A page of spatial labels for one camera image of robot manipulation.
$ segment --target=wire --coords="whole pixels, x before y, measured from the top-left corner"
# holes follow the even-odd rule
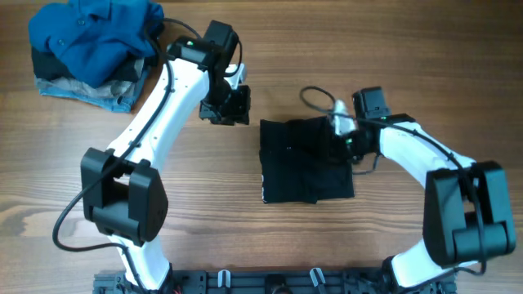
[[[236,66],[236,69],[234,72],[232,73],[226,73],[224,75],[224,77],[226,78],[230,78],[230,77],[234,77],[235,74],[238,73],[239,71],[239,66],[242,64],[242,59],[243,59],[243,55],[244,55],[244,46],[242,45],[242,42],[239,40],[238,38],[238,44],[239,44],[239,60],[238,60],[238,66]]]
[[[183,23],[183,22],[181,22],[179,20],[174,20],[174,19],[164,19],[164,20],[167,21],[167,22],[173,22],[173,23],[176,23],[176,24],[179,24],[179,25],[183,25],[189,31],[194,33],[198,38],[201,38],[199,36],[199,34],[194,29],[192,29],[189,25],[187,25],[187,24],[185,24],[185,23]],[[161,50],[158,48],[156,43],[151,39],[150,35],[148,34],[148,29],[149,29],[150,26],[151,26],[151,23],[146,25],[145,28],[144,28],[145,37],[147,38],[147,40],[150,42],[151,46],[157,51],[157,53],[160,56],[163,56],[163,57],[167,56],[166,54],[160,54],[160,53],[162,53]],[[167,86],[165,87],[165,89],[166,89],[165,93],[163,94],[162,100],[160,101],[158,107],[153,112],[153,114],[151,115],[151,117],[149,118],[147,123],[144,125],[144,127],[140,130],[138,135],[136,135],[136,138],[129,144],[129,147],[127,147],[127,149],[122,153],[122,155],[120,155],[120,157],[116,158],[116,160],[102,172],[101,176],[96,181],[94,181],[93,183],[91,183],[90,185],[85,187],[80,193],[78,193],[73,198],[73,200],[71,200],[71,202],[67,205],[67,207],[64,209],[64,211],[60,214],[60,216],[56,220],[55,226],[53,227],[53,230],[52,230],[52,241],[53,241],[53,243],[59,249],[65,250],[67,252],[87,252],[87,251],[96,250],[96,249],[102,249],[102,248],[107,248],[107,247],[118,247],[118,248],[120,248],[122,250],[122,253],[125,255],[127,263],[129,264],[129,268],[130,268],[130,270],[132,272],[132,276],[136,280],[136,283],[138,284],[138,287],[140,288],[140,291],[142,293],[144,293],[144,294],[147,293],[148,291],[145,289],[145,287],[143,285],[143,282],[140,279],[140,275],[136,271],[136,266],[135,266],[135,264],[134,264],[134,262],[133,262],[133,260],[131,258],[131,254],[129,253],[129,249],[128,249],[127,246],[125,246],[123,244],[120,244],[120,243],[102,243],[102,244],[97,244],[97,245],[92,245],[92,246],[87,246],[87,247],[70,247],[70,246],[64,245],[59,240],[58,233],[60,231],[60,227],[61,227],[62,223],[64,222],[64,219],[71,212],[73,207],[83,198],[83,196],[87,192],[89,192],[96,185],[98,185],[103,180],[105,180],[109,176],[111,176],[111,174],[119,166],[119,164],[140,144],[141,139],[143,138],[143,136],[149,130],[150,126],[154,123],[154,120],[158,117],[158,115],[162,111],[163,107],[165,106],[166,102],[168,101],[169,96],[171,95],[170,89],[172,89],[172,76],[173,76],[172,66],[168,62],[169,59],[168,58],[163,58],[163,59],[165,61],[165,65],[167,67],[168,83],[167,83]]]
[[[145,24],[145,26],[144,26],[145,39],[147,39],[147,41],[154,48],[156,53],[158,53],[159,56],[163,57],[164,60],[175,60],[177,57],[176,56],[172,56],[172,55],[170,55],[170,54],[168,54],[166,52],[163,52],[162,49],[158,46],[158,44],[149,35],[149,29],[153,25],[157,25],[160,22],[169,22],[169,23],[173,23],[173,24],[177,24],[177,25],[179,24],[182,27],[184,27],[187,30],[189,30],[197,39],[201,39],[202,38],[202,36],[195,29],[193,29],[190,25],[186,24],[185,22],[183,22],[181,20],[175,20],[175,19],[172,19],[172,18],[163,18],[163,19],[160,19],[160,20],[149,20]]]
[[[355,176],[362,176],[362,175],[368,175],[376,171],[376,167],[378,167],[378,161],[379,161],[380,154],[376,154],[376,157],[374,158],[373,162],[373,169],[368,171],[353,171],[352,174]]]
[[[303,101],[303,103],[305,103],[305,105],[309,106],[310,108],[315,109],[315,110],[321,112],[322,114],[326,114],[328,116],[336,115],[336,116],[343,117],[343,118],[351,118],[351,119],[356,120],[359,123],[368,123],[368,124],[373,124],[373,125],[380,126],[380,127],[390,127],[390,128],[394,128],[396,130],[404,131],[410,135],[417,136],[417,137],[425,140],[429,144],[433,145],[434,147],[436,147],[436,149],[438,149],[446,158],[449,159],[450,162],[452,162],[456,166],[456,168],[458,169],[459,178],[464,182],[465,189],[468,192],[468,196],[470,196],[472,203],[474,204],[474,209],[476,211],[477,229],[478,229],[478,234],[480,237],[481,268],[480,268],[480,271],[475,271],[472,269],[468,269],[466,267],[458,266],[458,267],[454,268],[454,272],[457,273],[458,271],[463,271],[463,272],[466,272],[469,274],[473,274],[475,276],[483,275],[487,269],[487,261],[486,261],[486,250],[485,250],[485,228],[484,228],[484,224],[483,224],[483,216],[481,214],[480,200],[477,197],[476,190],[472,186],[471,180],[468,178],[467,174],[465,173],[465,169],[463,168],[461,163],[459,163],[459,161],[454,157],[454,155],[452,153],[448,152],[443,147],[441,147],[441,145],[436,143],[431,138],[429,138],[423,134],[420,134],[416,130],[410,130],[406,127],[397,126],[395,124],[390,124],[390,123],[383,122],[383,121],[367,119],[367,118],[357,118],[357,117],[354,117],[354,116],[348,115],[348,114],[334,113],[331,109],[322,109],[317,105],[313,105],[307,99],[305,99],[305,97],[303,95],[306,91],[309,91],[309,90],[320,91],[320,92],[324,93],[325,95],[327,95],[331,100],[334,99],[334,96],[331,93],[329,93],[328,91],[326,91],[320,87],[317,87],[317,86],[304,87],[300,90],[299,96],[300,96],[300,99]]]

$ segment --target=blue clothing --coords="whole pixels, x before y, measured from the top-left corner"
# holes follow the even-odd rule
[[[69,0],[43,7],[29,22],[29,40],[96,88],[128,53],[154,55],[142,30],[147,21],[162,18],[162,7],[148,0]]]
[[[72,98],[87,102],[92,105],[98,105],[104,109],[110,110],[115,113],[128,113],[131,112],[132,106],[140,98],[141,91],[143,90],[145,79],[149,75],[150,69],[144,69],[141,73],[140,80],[134,86],[134,92],[132,96],[126,97],[122,96],[119,98],[96,98],[89,97],[85,95],[79,95],[77,93],[62,90],[59,87],[46,87],[45,89],[40,89],[40,95],[43,96],[55,96],[61,98]]]

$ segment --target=black mounting rail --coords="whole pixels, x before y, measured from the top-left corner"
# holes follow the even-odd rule
[[[170,283],[152,293],[180,294],[378,294],[389,293],[380,288],[382,269],[354,268],[347,270],[313,269],[310,271],[220,272],[174,270]],[[124,273],[95,275],[93,294],[140,293],[125,280]],[[454,294],[454,275],[430,283],[409,294]]]

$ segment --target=wood grain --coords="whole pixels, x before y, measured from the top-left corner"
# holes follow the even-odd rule
[[[80,190],[83,153],[106,147],[133,115],[34,89],[27,23],[46,2],[0,3],[1,293],[89,293],[93,274],[122,269],[114,249],[73,254],[51,242],[56,218]],[[248,127],[211,126],[193,113],[171,150],[161,235],[175,269],[379,265],[419,240],[422,188],[387,160],[375,174],[355,178],[353,199],[262,204],[258,122],[318,115],[297,98],[308,84],[345,99],[381,85],[393,112],[417,118],[461,154],[501,163],[523,241],[520,2],[221,0],[163,7],[199,32],[212,19],[234,26],[253,103]],[[163,42],[180,32],[170,27]],[[139,105],[157,77],[147,81]],[[104,242],[81,209],[60,236],[73,245]],[[491,261],[483,278],[460,274],[458,287],[521,293],[522,281],[517,248]]]

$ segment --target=black cable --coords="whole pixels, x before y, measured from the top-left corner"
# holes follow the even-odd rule
[[[239,38],[238,38],[238,44],[239,44],[239,60],[238,60],[238,66],[236,66],[236,69],[235,69],[234,72],[232,72],[232,73],[226,73],[226,74],[224,75],[224,77],[226,77],[226,78],[234,77],[235,74],[237,74],[238,71],[239,71],[239,66],[242,64],[242,59],[244,58],[244,47],[243,47],[243,45],[242,45],[242,42],[239,40]]]
[[[379,161],[380,156],[381,156],[380,154],[376,154],[376,157],[374,158],[374,162],[373,162],[373,169],[368,170],[368,171],[358,171],[358,172],[353,171],[352,174],[355,176],[362,176],[362,175],[368,175],[368,174],[373,173],[374,171],[376,171],[376,167],[378,167],[378,161]]]
[[[192,29],[189,25],[179,21],[179,20],[174,20],[174,19],[165,19],[165,21],[167,22],[173,22],[173,23],[176,23],[176,24],[179,24],[179,25],[183,25],[184,27],[186,27],[189,31],[191,31],[192,33],[194,33],[198,38],[201,38],[199,36],[199,34],[194,30]],[[144,28],[144,31],[145,31],[145,37],[147,38],[147,40],[149,41],[149,43],[151,44],[151,46],[157,51],[157,53],[160,55],[160,56],[163,56],[165,57],[164,55],[160,54],[162,53],[161,50],[158,48],[158,46],[156,45],[156,43],[151,39],[150,35],[148,34],[148,28],[151,26],[152,24],[149,23],[145,28]],[[148,291],[145,289],[144,285],[143,285],[143,282],[141,281],[140,279],[140,275],[137,273],[136,271],[136,266],[134,265],[134,262],[131,258],[131,255],[129,253],[129,250],[128,250],[128,247],[125,246],[125,245],[122,245],[120,243],[103,243],[103,244],[98,244],[98,245],[92,245],[92,246],[87,246],[87,247],[70,247],[70,246],[67,246],[67,245],[64,245],[59,239],[58,239],[58,233],[60,231],[60,227],[62,225],[62,223],[64,222],[64,219],[67,217],[67,215],[71,212],[71,210],[73,209],[73,207],[83,198],[83,196],[89,192],[91,189],[93,189],[96,185],[98,185],[100,182],[102,182],[103,180],[105,180],[106,178],[108,178],[109,176],[111,176],[111,174],[114,172],[114,169],[118,167],[118,165],[140,144],[140,141],[141,139],[143,138],[143,136],[146,134],[146,132],[149,130],[150,126],[154,123],[155,119],[158,117],[158,115],[160,114],[160,112],[162,111],[163,107],[165,106],[165,104],[167,103],[167,100],[168,100],[168,97],[171,95],[171,91],[170,89],[172,89],[172,76],[173,76],[173,72],[172,72],[172,66],[170,65],[170,63],[168,62],[168,59],[167,58],[163,58],[164,61],[165,61],[165,65],[167,67],[167,73],[168,73],[168,84],[167,86],[165,87],[165,93],[163,94],[163,98],[162,100],[160,101],[158,107],[156,108],[156,110],[153,112],[153,114],[151,115],[151,117],[149,118],[149,120],[147,121],[147,123],[144,125],[144,127],[140,130],[140,132],[138,133],[138,135],[136,135],[136,138],[129,144],[129,147],[127,147],[127,149],[123,152],[122,155],[120,155],[120,157],[116,158],[116,160],[114,161],[113,164],[111,164],[109,167],[107,167],[101,174],[100,178],[98,178],[95,182],[91,183],[90,185],[88,185],[87,187],[85,187],[80,193],[78,193],[74,198],[73,200],[71,200],[71,202],[67,205],[67,207],[64,209],[64,211],[60,214],[60,216],[58,217],[58,219],[56,220],[56,223],[55,223],[55,226],[53,227],[53,231],[52,231],[52,241],[53,243],[59,248],[59,249],[62,249],[62,250],[65,250],[67,252],[87,252],[87,251],[91,251],[91,250],[96,250],[96,249],[102,249],[102,248],[107,248],[107,247],[118,247],[122,250],[123,254],[125,255],[125,258],[127,259],[127,263],[129,264],[129,268],[132,272],[132,275],[134,277],[134,279],[136,280],[136,283],[138,284],[138,287],[140,288],[141,292],[142,293],[147,293]]]
[[[334,113],[333,110],[331,110],[331,109],[322,109],[317,105],[313,105],[312,103],[310,103],[309,101],[307,101],[305,99],[305,97],[303,96],[303,93],[305,93],[308,90],[317,90],[317,91],[320,91],[320,92],[324,93],[325,95],[327,95],[331,100],[335,100],[335,99],[331,93],[329,93],[328,91],[326,91],[320,87],[316,87],[316,86],[304,87],[300,91],[299,96],[300,96],[300,99],[303,101],[303,103],[305,103],[305,105],[309,106],[310,108],[315,109],[315,110],[321,112],[322,114],[326,114],[328,116],[339,116],[342,118],[351,118],[351,119],[355,119],[359,123],[368,123],[368,124],[373,124],[373,125],[380,126],[380,127],[390,127],[390,128],[394,128],[396,130],[404,131],[410,135],[417,136],[417,137],[425,140],[429,144],[433,145],[434,147],[436,147],[436,149],[438,149],[446,158],[449,159],[450,162],[452,162],[456,166],[456,168],[458,169],[459,178],[465,183],[465,189],[468,192],[468,196],[470,196],[470,198],[472,199],[472,203],[474,204],[474,209],[476,210],[477,229],[478,229],[478,234],[480,237],[481,269],[480,269],[480,271],[475,271],[472,269],[468,269],[468,268],[459,266],[459,267],[454,268],[454,272],[463,271],[463,272],[473,274],[476,276],[483,275],[487,269],[487,261],[486,261],[486,250],[485,250],[485,228],[484,228],[484,224],[483,224],[483,216],[481,214],[480,200],[477,197],[476,190],[472,186],[471,180],[468,178],[467,174],[465,173],[465,169],[463,168],[461,163],[459,163],[459,161],[453,156],[453,154],[448,152],[447,150],[445,150],[443,147],[441,147],[441,145],[436,143],[431,138],[418,133],[416,130],[410,130],[406,127],[397,126],[395,124],[390,124],[390,123],[383,122],[380,120],[357,118],[357,117],[354,117],[354,116],[348,115],[348,114]]]
[[[198,38],[198,39],[202,38],[202,36],[195,29],[191,28],[190,25],[186,24],[185,22],[183,22],[181,20],[175,20],[175,19],[172,19],[172,18],[163,18],[161,20],[149,20],[145,24],[145,26],[144,26],[145,39],[154,48],[156,53],[158,53],[159,56],[163,57],[164,60],[175,60],[176,57],[172,56],[172,55],[170,55],[170,54],[168,54],[166,52],[163,52],[162,49],[158,46],[158,44],[149,35],[150,27],[153,26],[153,25],[156,25],[156,24],[158,24],[160,22],[170,22],[170,23],[177,24],[177,25],[179,24],[182,27],[184,27],[187,30],[189,30],[194,36],[196,36],[196,38]]]

